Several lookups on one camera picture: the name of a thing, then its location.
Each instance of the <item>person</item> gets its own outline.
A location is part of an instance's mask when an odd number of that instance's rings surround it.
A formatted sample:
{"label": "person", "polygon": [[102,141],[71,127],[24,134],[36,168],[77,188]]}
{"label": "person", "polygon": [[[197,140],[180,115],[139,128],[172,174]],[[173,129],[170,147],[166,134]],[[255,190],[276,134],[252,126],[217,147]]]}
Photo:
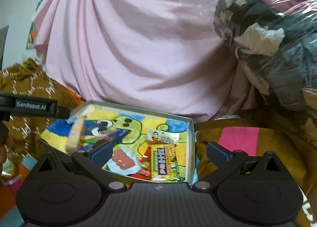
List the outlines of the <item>person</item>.
{"label": "person", "polygon": [[3,163],[7,160],[7,148],[13,147],[13,139],[10,135],[6,137],[2,146],[0,146],[0,174],[3,170]]}

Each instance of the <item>cartoon drawing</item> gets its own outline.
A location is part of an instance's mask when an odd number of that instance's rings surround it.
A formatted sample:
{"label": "cartoon drawing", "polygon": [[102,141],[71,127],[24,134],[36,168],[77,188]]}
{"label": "cartoon drawing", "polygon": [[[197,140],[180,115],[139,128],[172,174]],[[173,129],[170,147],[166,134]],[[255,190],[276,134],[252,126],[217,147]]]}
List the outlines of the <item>cartoon drawing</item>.
{"label": "cartoon drawing", "polygon": [[[187,122],[150,116],[119,114],[116,112],[106,112],[96,109],[92,115],[87,117],[85,124],[86,140],[85,143],[82,144],[83,146],[95,146],[98,141],[100,142],[100,139],[104,140],[107,136],[111,136],[117,130],[128,129],[129,132],[118,141],[114,146],[114,150],[126,146],[137,156],[138,160],[143,160],[143,156],[146,154],[146,151],[149,150],[149,143],[146,136],[148,130],[152,129],[179,133],[180,138],[178,140],[178,145],[175,146],[175,152],[173,153],[176,156],[171,158],[171,167],[177,169],[181,181],[185,179]],[[56,120],[48,126],[45,131],[50,133],[52,140],[57,140],[54,147],[58,148],[62,143],[61,141],[63,141],[63,143],[66,142],[66,137],[69,134],[70,128],[71,125],[66,121]],[[158,132],[153,132],[152,139],[156,140],[157,138]],[[149,162],[142,162],[142,165],[143,169],[148,168],[146,165],[149,166]]]}

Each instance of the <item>blue gripper pad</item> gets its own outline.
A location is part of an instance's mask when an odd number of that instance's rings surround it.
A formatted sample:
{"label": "blue gripper pad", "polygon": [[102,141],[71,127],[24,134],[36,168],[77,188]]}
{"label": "blue gripper pad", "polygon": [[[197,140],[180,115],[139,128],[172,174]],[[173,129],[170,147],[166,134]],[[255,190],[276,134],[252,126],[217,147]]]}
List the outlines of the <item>blue gripper pad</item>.
{"label": "blue gripper pad", "polygon": [[94,164],[98,165],[99,167],[103,167],[112,157],[112,153],[112,144],[108,143],[100,149],[91,153],[89,156],[89,160],[92,161]]}
{"label": "blue gripper pad", "polygon": [[217,143],[207,145],[207,157],[218,168],[232,158],[232,153]]}

